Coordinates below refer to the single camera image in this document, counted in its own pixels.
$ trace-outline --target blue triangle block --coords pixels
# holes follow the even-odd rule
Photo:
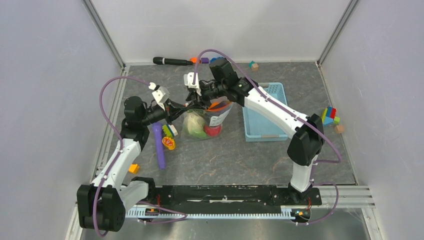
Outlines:
[[[331,117],[326,116],[324,119],[324,122],[322,123],[323,126],[327,126],[332,124],[334,121],[334,119],[332,119]]]

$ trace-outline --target gray wall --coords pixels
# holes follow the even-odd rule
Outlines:
[[[323,64],[358,177],[390,240],[422,234],[423,16],[422,0],[360,1]]]
[[[0,30],[0,239],[64,239],[120,70],[80,0],[3,0]]]

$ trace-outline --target blue plastic basket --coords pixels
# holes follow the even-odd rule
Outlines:
[[[283,84],[270,82],[259,83],[259,85],[271,96],[287,105]],[[243,120],[246,142],[284,141],[288,138],[281,128],[247,107],[243,107]]]

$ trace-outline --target purple stick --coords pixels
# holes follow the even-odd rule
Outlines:
[[[153,131],[154,143],[156,144],[156,154],[157,154],[157,165],[159,169],[165,169],[165,153],[164,145],[162,144],[162,124],[160,122],[155,122],[151,125],[151,130]]]

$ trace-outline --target black microphone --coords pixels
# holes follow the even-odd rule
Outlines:
[[[172,59],[172,58],[164,58],[161,56],[155,56],[153,58],[153,63],[157,65],[177,65],[177,66],[187,66],[187,65],[193,65],[192,61],[187,60],[181,60],[181,59]]]

